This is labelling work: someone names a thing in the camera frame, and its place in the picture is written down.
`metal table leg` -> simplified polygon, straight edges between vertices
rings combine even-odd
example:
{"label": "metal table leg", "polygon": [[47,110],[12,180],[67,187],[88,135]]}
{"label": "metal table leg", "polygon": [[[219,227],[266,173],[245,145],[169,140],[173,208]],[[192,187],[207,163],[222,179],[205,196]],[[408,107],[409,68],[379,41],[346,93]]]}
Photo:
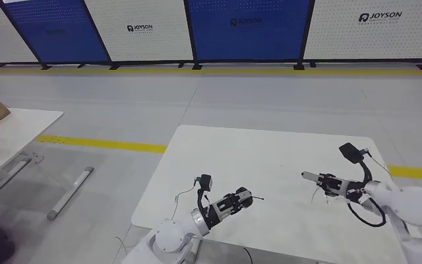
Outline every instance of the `metal table leg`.
{"label": "metal table leg", "polygon": [[78,179],[73,184],[73,187],[68,190],[64,196],[59,200],[59,202],[54,206],[54,208],[48,213],[47,219],[52,221],[54,220],[57,215],[60,213],[61,209],[66,205],[72,195],[77,191],[79,186],[84,182],[84,180],[90,175],[90,173],[94,170],[93,167],[86,167],[83,173],[78,177]]}
{"label": "metal table leg", "polygon": [[4,180],[0,182],[0,188],[2,188],[8,181],[10,181],[10,179],[13,178],[13,176],[15,176],[30,161],[31,158],[24,158],[9,172],[5,172],[4,170],[0,169],[0,174],[5,176]]}
{"label": "metal table leg", "polygon": [[182,264],[195,264],[196,263],[196,259],[198,259],[198,251],[199,248],[202,245],[202,240],[199,240],[197,238],[192,238],[192,249],[191,252],[189,252],[186,255],[186,258],[184,260],[184,262],[182,262]]}

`robotic hand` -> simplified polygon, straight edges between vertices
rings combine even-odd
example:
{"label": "robotic hand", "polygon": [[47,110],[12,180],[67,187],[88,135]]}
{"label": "robotic hand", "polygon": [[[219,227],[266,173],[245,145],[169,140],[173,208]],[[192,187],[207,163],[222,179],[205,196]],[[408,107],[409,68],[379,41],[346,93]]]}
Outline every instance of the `robotic hand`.
{"label": "robotic hand", "polygon": [[[407,224],[418,227],[422,232],[422,188],[403,187],[391,190],[385,183],[374,181],[371,172],[363,162],[363,155],[371,153],[367,149],[358,150],[351,143],[340,147],[343,156],[350,162],[362,167],[363,181],[349,181],[337,178],[332,174],[313,174],[303,172],[306,180],[316,182],[325,194],[331,197],[342,196],[349,202],[349,210],[362,222],[372,227],[381,227],[386,224],[386,214],[400,240],[407,262],[420,263],[422,260],[422,239],[414,238],[407,229]],[[359,203],[368,211],[382,217],[382,222],[372,224],[362,219],[351,207],[350,202]]]}
{"label": "robotic hand", "polygon": [[200,184],[198,208],[193,209],[181,220],[162,220],[132,249],[122,264],[180,264],[192,249],[193,236],[202,239],[224,218],[236,214],[253,203],[252,193],[240,187],[235,193],[228,193],[204,208],[202,196],[205,191],[211,191],[212,178],[203,174],[195,179],[196,182]]}

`white tabletop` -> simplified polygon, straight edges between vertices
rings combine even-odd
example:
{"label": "white tabletop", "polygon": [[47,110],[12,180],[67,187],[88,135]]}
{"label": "white tabletop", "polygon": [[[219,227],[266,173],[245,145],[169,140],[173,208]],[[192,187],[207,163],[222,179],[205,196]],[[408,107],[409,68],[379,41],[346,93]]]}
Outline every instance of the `white tabletop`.
{"label": "white tabletop", "polygon": [[[153,228],[170,218],[175,196],[188,190],[193,178],[210,174],[211,202],[243,186],[255,199],[248,209],[227,217],[207,240],[315,259],[327,263],[405,263],[396,235],[388,223],[371,228],[357,220],[341,200],[326,204],[323,191],[301,172],[331,173],[362,180],[358,164],[346,160],[338,147],[351,142],[369,148],[384,164],[374,142],[365,137],[317,135],[182,125],[175,132],[132,216],[135,226]],[[365,162],[374,180],[393,185],[372,160]],[[196,207],[196,189],[179,198],[175,218]],[[380,217],[354,205],[370,222]]]}
{"label": "white tabletop", "polygon": [[0,120],[0,168],[63,115],[58,111],[9,110],[11,113]]}

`black panel base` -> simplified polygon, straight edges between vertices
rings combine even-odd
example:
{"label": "black panel base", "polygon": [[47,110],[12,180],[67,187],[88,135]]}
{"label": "black panel base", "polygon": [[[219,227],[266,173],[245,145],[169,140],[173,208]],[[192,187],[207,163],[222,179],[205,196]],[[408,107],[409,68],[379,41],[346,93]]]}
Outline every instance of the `black panel base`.
{"label": "black panel base", "polygon": [[118,64],[111,64],[111,67],[110,67],[110,71],[114,71],[114,70],[117,70],[118,68],[120,67],[120,65],[118,65]]}
{"label": "black panel base", "polygon": [[302,63],[298,63],[296,65],[293,65],[293,69],[295,69],[295,71],[302,71],[305,69],[305,67],[303,66]]}
{"label": "black panel base", "polygon": [[202,69],[202,65],[199,65],[197,63],[195,63],[192,67],[192,70],[200,70],[200,69]]}
{"label": "black panel base", "polygon": [[48,69],[50,69],[52,66],[46,65],[46,64],[41,64],[42,68],[41,71],[47,71]]}

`gray floor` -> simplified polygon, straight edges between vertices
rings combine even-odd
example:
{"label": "gray floor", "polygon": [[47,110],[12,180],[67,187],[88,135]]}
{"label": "gray floor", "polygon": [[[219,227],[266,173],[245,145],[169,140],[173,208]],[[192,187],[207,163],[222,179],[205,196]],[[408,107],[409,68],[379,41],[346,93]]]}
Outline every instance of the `gray floor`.
{"label": "gray floor", "polygon": [[[166,145],[180,124],[355,135],[372,138],[389,165],[420,167],[421,86],[416,76],[0,75],[0,101],[64,111],[52,135]],[[33,151],[45,160],[0,190],[0,225],[18,244],[9,263],[120,263],[125,252],[114,237],[131,246],[147,232],[131,226],[131,215],[161,155],[45,143]],[[73,180],[86,166],[96,170],[47,221],[65,191],[47,174]],[[250,252],[255,263],[313,263]],[[198,259],[248,261],[241,247],[210,242]]]}

